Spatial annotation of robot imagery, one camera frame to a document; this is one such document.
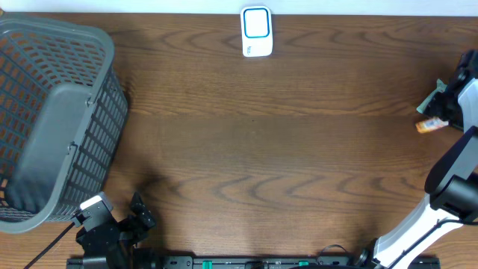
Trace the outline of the teal wet wipes pack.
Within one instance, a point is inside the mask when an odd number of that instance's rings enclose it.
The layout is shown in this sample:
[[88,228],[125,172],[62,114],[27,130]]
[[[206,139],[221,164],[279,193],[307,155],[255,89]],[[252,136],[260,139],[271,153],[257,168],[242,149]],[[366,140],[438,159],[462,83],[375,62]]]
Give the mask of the teal wet wipes pack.
[[433,100],[434,96],[437,93],[443,93],[446,88],[447,85],[441,79],[438,79],[436,81],[436,88],[431,92],[431,94],[428,95],[428,97],[425,98],[425,100],[422,101],[422,103],[419,104],[419,106],[417,106],[416,111],[420,114],[424,114],[427,106]]

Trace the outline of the small orange tissue pack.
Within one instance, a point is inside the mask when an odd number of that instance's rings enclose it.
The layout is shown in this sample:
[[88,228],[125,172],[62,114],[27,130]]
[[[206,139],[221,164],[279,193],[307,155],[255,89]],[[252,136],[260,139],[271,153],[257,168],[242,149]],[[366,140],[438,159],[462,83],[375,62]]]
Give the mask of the small orange tissue pack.
[[421,134],[433,132],[446,126],[449,126],[449,122],[443,121],[439,117],[433,117],[415,124],[417,131]]

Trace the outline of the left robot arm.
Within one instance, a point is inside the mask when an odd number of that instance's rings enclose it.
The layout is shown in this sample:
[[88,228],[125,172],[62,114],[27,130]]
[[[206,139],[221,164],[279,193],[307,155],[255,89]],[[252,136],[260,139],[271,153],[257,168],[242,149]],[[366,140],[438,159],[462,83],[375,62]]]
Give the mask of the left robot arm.
[[80,204],[73,223],[80,228],[75,241],[84,255],[66,262],[73,268],[162,268],[163,262],[153,250],[138,248],[156,227],[156,220],[139,193],[134,193],[129,204],[131,213],[123,220],[112,215],[113,206],[103,192]]

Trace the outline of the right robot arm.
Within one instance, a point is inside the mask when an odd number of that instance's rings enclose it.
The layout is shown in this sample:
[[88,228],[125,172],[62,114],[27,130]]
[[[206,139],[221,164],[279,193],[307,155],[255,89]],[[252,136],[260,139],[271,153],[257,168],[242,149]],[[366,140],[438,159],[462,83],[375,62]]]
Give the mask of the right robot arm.
[[477,51],[464,53],[417,110],[427,117],[420,133],[451,126],[463,135],[430,170],[418,206],[363,253],[365,268],[408,268],[448,232],[477,224]]

